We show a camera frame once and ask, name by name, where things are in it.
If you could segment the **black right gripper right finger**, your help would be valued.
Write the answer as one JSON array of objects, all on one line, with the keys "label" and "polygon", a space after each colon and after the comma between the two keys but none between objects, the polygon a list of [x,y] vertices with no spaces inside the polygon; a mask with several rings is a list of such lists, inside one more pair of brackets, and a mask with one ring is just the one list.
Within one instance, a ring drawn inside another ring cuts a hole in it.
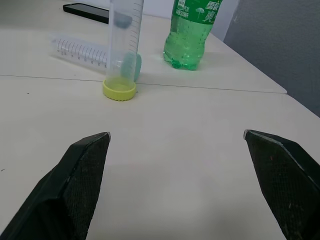
[{"label": "black right gripper right finger", "polygon": [[320,240],[320,164],[298,143],[247,129],[261,192],[286,240]]}]

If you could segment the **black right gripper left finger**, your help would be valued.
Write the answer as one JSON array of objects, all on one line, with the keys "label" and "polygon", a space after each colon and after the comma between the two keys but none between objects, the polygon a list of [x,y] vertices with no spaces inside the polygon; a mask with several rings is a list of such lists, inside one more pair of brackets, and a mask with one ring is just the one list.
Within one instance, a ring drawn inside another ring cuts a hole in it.
[{"label": "black right gripper left finger", "polygon": [[86,240],[110,141],[110,133],[101,132],[70,145],[33,188],[0,240]]}]

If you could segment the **clear tube with green cap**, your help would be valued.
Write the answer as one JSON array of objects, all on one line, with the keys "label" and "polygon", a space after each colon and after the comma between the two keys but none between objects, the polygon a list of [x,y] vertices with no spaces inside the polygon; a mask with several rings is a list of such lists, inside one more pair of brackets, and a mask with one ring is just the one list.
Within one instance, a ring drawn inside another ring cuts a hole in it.
[{"label": "clear tube with green cap", "polygon": [[111,44],[101,45],[58,34],[50,39],[50,47],[53,56],[100,74],[105,75],[110,64],[122,76],[128,77],[132,73],[134,82],[140,76],[142,58],[125,40],[116,41],[112,37]]}]

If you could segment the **clear tube with yellow cap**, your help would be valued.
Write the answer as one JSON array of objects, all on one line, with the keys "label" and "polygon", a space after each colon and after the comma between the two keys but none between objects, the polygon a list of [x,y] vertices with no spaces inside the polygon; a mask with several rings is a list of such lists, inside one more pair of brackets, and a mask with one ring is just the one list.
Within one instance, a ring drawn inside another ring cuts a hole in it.
[{"label": "clear tube with yellow cap", "polygon": [[103,94],[128,101],[136,94],[142,67],[138,54],[144,0],[110,0],[108,49]]}]

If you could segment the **green soda bottle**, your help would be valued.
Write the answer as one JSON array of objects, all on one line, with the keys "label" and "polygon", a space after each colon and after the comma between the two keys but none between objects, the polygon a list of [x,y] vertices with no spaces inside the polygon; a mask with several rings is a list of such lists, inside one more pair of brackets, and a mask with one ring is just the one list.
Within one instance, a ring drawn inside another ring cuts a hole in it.
[{"label": "green soda bottle", "polygon": [[174,0],[164,60],[175,69],[195,71],[223,0]]}]

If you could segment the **black smartphone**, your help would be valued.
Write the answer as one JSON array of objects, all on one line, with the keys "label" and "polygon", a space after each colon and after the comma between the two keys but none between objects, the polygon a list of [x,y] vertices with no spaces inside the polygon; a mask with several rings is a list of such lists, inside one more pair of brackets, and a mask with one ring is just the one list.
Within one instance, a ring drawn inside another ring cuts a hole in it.
[{"label": "black smartphone", "polygon": [[64,12],[97,21],[100,23],[109,23],[109,10],[91,6],[84,3],[70,3],[62,6]]}]

